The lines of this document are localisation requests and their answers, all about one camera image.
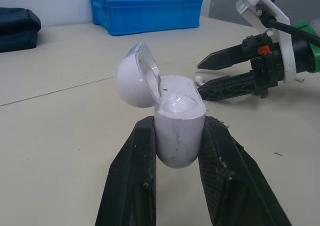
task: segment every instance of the table surface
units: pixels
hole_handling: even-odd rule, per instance
[[[200,27],[111,36],[92,23],[43,28],[35,49],[0,57],[0,225],[95,224],[109,166],[135,123],[152,108],[125,104],[117,64],[144,41],[162,76],[206,79],[245,73],[248,62],[198,70],[207,54],[257,32],[202,17]],[[292,225],[320,222],[320,81],[280,84],[270,97],[205,101],[256,160]],[[157,161],[157,225],[210,226],[198,162]]]

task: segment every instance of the blue storage crate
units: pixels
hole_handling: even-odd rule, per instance
[[[195,28],[203,0],[90,0],[92,21],[111,35]]]

